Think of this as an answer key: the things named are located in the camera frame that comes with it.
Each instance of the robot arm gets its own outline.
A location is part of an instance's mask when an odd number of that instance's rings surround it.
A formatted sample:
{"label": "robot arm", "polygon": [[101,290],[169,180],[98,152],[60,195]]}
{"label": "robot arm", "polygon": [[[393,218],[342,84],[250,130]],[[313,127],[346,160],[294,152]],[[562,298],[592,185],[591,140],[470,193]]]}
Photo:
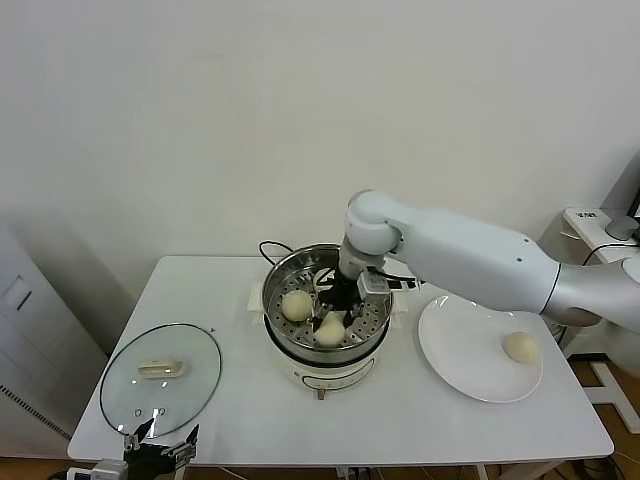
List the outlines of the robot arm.
{"label": "robot arm", "polygon": [[562,265],[521,233],[372,191],[351,199],[345,233],[339,268],[349,278],[388,254],[417,278],[494,310],[577,326],[606,317],[640,333],[640,258]]}

